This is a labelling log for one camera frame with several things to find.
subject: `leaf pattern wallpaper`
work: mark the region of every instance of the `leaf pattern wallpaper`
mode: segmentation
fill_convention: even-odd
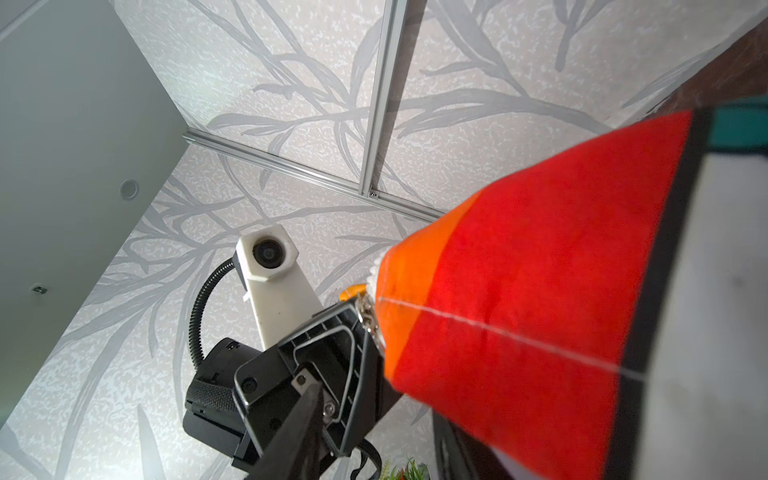
[[[383,0],[110,3],[190,127],[359,179]],[[450,209],[649,110],[767,8],[410,0],[376,186]],[[0,478],[242,478],[181,428],[187,319],[238,236],[273,223],[326,305],[424,225],[189,147],[0,429]],[[242,294],[233,275],[214,291],[205,349],[224,336],[260,346]],[[428,412],[404,398],[369,439],[384,458],[434,471]],[[355,464],[341,459],[324,478]]]
[[[280,223],[324,304],[423,227],[350,197],[189,147],[0,430],[0,478],[242,478],[181,428],[194,374],[194,297],[244,233]],[[230,274],[206,308],[207,351],[225,336],[261,347]],[[404,398],[369,435],[384,458],[434,462],[431,417]],[[354,468],[341,460],[332,478]]]

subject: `white camera housing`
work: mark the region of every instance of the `white camera housing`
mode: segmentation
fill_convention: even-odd
[[[285,257],[275,268],[262,266],[253,255],[253,248],[265,240],[275,240],[283,248]],[[282,225],[243,235],[235,252],[265,350],[323,309],[296,263],[299,249]]]

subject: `screw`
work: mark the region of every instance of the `screw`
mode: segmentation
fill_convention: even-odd
[[[248,377],[247,379],[243,380],[243,383],[240,385],[243,387],[243,393],[253,393],[256,392],[256,380],[254,380],[251,377]]]
[[[336,413],[336,406],[332,402],[328,402],[323,406],[323,416],[330,418]]]

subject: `teal fabric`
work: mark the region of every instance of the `teal fabric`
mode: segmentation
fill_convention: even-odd
[[[716,108],[710,149],[754,151],[768,147],[768,96],[744,98]]]

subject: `green plant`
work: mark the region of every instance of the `green plant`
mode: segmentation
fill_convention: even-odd
[[[405,468],[394,469],[389,460],[384,462],[380,480],[429,480],[429,471],[423,463],[416,464],[413,458],[409,458]]]

